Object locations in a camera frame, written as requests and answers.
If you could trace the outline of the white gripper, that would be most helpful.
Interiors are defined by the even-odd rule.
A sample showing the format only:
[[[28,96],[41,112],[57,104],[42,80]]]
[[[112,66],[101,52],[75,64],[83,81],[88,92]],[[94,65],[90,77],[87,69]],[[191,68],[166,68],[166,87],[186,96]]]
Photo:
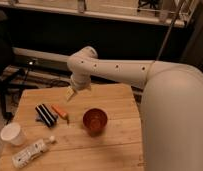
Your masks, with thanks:
[[[80,91],[84,89],[89,89],[91,84],[91,78],[88,76],[78,76],[72,74],[70,77],[70,81],[72,88],[66,88],[65,98],[67,101],[69,101],[73,97],[73,95],[75,94],[75,90]]]

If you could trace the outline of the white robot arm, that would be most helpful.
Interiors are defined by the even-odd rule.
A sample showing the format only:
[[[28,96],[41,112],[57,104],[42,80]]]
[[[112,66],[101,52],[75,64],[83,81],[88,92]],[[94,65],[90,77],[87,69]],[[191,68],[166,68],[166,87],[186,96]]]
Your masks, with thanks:
[[[203,73],[158,60],[104,60],[84,47],[67,59],[75,90],[93,76],[143,90],[140,114],[145,171],[203,171]]]

